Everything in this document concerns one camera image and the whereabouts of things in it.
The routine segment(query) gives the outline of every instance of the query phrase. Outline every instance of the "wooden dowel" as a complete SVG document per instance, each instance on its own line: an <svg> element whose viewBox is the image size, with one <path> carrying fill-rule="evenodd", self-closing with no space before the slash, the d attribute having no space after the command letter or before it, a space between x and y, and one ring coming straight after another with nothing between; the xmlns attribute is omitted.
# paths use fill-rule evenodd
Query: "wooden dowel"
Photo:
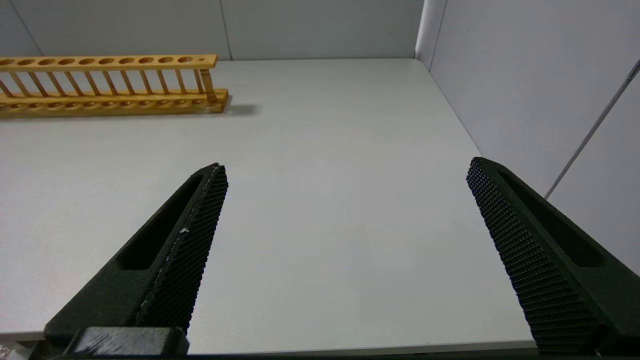
<svg viewBox="0 0 640 360"><path fill-rule="evenodd" d="M164 80L164 75L162 73L162 70L156 70L156 73L158 74L158 79L160 79L160 85L162 85L162 90L164 91L165 94L169 94L169 88L166 87L166 81Z"/></svg>
<svg viewBox="0 0 640 360"><path fill-rule="evenodd" d="M198 92L202 94L203 91L202 91L202 82L200 81L200 73L196 69L193 69L193 75L196 77L196 83L198 84Z"/></svg>
<svg viewBox="0 0 640 360"><path fill-rule="evenodd" d="M147 94L151 95L154 92L151 91L151 85L149 85L149 79L147 79L147 74L144 70L140 70L140 77L142 78L142 82L145 84L145 88L147 89Z"/></svg>
<svg viewBox="0 0 640 360"><path fill-rule="evenodd" d="M49 76L49 79L53 83L53 86L56 87L56 90L58 91L60 96L67 96L65 94L65 89L63 89L62 86L60 86L60 83L58 82L58 79L56 79L56 76L52 72L47 72L47 75Z"/></svg>
<svg viewBox="0 0 640 360"><path fill-rule="evenodd" d="M86 77L86 80L89 81L89 85L91 85L91 90L93 90L93 94L96 96L100 96L100 90L98 90L98 87L95 85L95 81L93 80L93 76L91 76L91 73L88 71L85 71L84 76Z"/></svg>
<svg viewBox="0 0 640 360"><path fill-rule="evenodd" d="M31 76L31 80L33 80L33 83L38 88L38 91L40 91L40 93L42 94L42 97L48 97L49 94L47 94L47 91L44 90L44 86L42 86L42 83L40 82L40 79L38 79L38 76L35 74L35 72L29 72L29 76Z"/></svg>
<svg viewBox="0 0 640 360"><path fill-rule="evenodd" d="M109 75L109 72L103 71L102 75L104 75L104 79L107 81L107 84L109 84L109 88L111 89L111 95L118 95L118 90L113 85L113 81L111 80L111 76Z"/></svg>
<svg viewBox="0 0 640 360"><path fill-rule="evenodd" d="M133 86L131 86L131 81L129 81L129 76L126 71L120 71L120 75L122 75L122 79L124 80L125 85L127 85L127 90L129 91L129 95L135 95L136 92L133 91Z"/></svg>
<svg viewBox="0 0 640 360"><path fill-rule="evenodd" d="M4 94L7 97L15 97L13 96L13 94L11 94L11 92L9 91L9 89L4 85L4 83L2 82L2 80L0 80L0 88L2 89L2 92L4 92Z"/></svg>
<svg viewBox="0 0 640 360"><path fill-rule="evenodd" d="M65 71L65 75L69 80L69 82L71 83L71 86L74 87L74 90L76 91L76 95L84 96L84 94L82 93L82 89L80 89L80 86L78 86L78 83L76 83L76 79L74 79L74 76L69 71Z"/></svg>
<svg viewBox="0 0 640 360"><path fill-rule="evenodd" d="M200 76L202 76L202 83L204 83L204 88L207 91L207 100L209 102L218 102L216 92L213 90L213 82L211 81L209 69L201 69Z"/></svg>
<svg viewBox="0 0 640 360"><path fill-rule="evenodd" d="M178 84L180 84L180 91L183 94L187 93L187 89L184 88L184 81L182 80L182 73L180 69L175 69L175 77L178 78Z"/></svg>
<svg viewBox="0 0 640 360"><path fill-rule="evenodd" d="M9 74L11 74L11 78L15 81L15 84L18 85L18 87L20 88L20 91L22 92L22 94L25 97L31 97L31 94L29 94L29 90L27 90L27 88L24 87L24 84L22 83L22 80L20 80L20 78L18 78L18 74L14 73L14 72L10 72Z"/></svg>

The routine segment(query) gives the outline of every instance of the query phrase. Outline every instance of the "wooden test tube rack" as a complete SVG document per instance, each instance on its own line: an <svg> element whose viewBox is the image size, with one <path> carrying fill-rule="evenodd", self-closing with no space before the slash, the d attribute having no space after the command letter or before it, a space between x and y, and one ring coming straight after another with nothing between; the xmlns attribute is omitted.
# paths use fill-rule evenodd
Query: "wooden test tube rack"
<svg viewBox="0 0 640 360"><path fill-rule="evenodd" d="M0 79L0 118L221 113L228 91L214 88L209 72L217 61L215 54L0 58L0 73L8 73L19 89L11 91L9 82ZM186 73L195 77L197 88L185 87L181 70L190 70ZM126 89L116 88L109 71L119 72ZM78 72L90 90L78 85ZM96 85L95 72L101 72L108 89ZM127 72L139 72L144 88L135 89ZM169 72L175 73L179 88L168 87ZM18 73L28 74L37 91L28 90L26 77ZM161 88L153 89L149 77L157 77ZM55 92L45 89L47 82Z"/></svg>

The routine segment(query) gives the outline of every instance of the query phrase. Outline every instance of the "white wall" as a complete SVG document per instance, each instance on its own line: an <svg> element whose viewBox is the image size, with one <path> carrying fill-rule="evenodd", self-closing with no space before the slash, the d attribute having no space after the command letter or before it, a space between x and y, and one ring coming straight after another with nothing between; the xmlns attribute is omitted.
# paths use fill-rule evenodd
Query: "white wall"
<svg viewBox="0 0 640 360"><path fill-rule="evenodd" d="M440 25L446 7L447 0L424 0L415 58L422 61L429 71L431 71L431 60L438 42Z"/></svg>
<svg viewBox="0 0 640 360"><path fill-rule="evenodd" d="M229 59L219 1L11 1L45 56L216 53Z"/></svg>
<svg viewBox="0 0 640 360"><path fill-rule="evenodd" d="M234 59L413 58L422 0L223 0Z"/></svg>
<svg viewBox="0 0 640 360"><path fill-rule="evenodd" d="M640 79L622 94L549 201L640 274Z"/></svg>
<svg viewBox="0 0 640 360"><path fill-rule="evenodd" d="M34 55L28 46L37 44L45 56L413 58L422 0L0 0L5 8L0 45L11 38L13 47L2 48L8 56ZM21 26L17 15L35 44L25 29L4 30Z"/></svg>
<svg viewBox="0 0 640 360"><path fill-rule="evenodd" d="M40 56L9 0L0 0L0 56Z"/></svg>
<svg viewBox="0 0 640 360"><path fill-rule="evenodd" d="M448 0L431 75L479 150L545 195L640 58L640 1Z"/></svg>

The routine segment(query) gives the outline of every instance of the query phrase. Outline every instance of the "wooden rack base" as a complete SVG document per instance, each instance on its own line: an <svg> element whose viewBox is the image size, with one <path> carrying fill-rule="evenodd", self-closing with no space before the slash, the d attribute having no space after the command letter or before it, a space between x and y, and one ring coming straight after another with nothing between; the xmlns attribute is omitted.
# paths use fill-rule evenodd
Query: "wooden rack base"
<svg viewBox="0 0 640 360"><path fill-rule="evenodd" d="M227 89L215 89L217 102L207 94L169 93L154 95L66 96L16 98L0 95L0 118L96 117L160 114L221 113L228 100Z"/></svg>

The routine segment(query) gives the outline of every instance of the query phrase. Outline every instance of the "white table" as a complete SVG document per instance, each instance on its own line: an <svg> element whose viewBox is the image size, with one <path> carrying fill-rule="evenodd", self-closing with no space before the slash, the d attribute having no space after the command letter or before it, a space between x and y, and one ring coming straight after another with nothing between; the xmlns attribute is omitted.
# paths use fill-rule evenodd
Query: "white table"
<svg viewBox="0 0 640 360"><path fill-rule="evenodd" d="M195 170L230 187L190 353L532 346L415 60L221 62L223 115L0 122L0 340L47 321Z"/></svg>

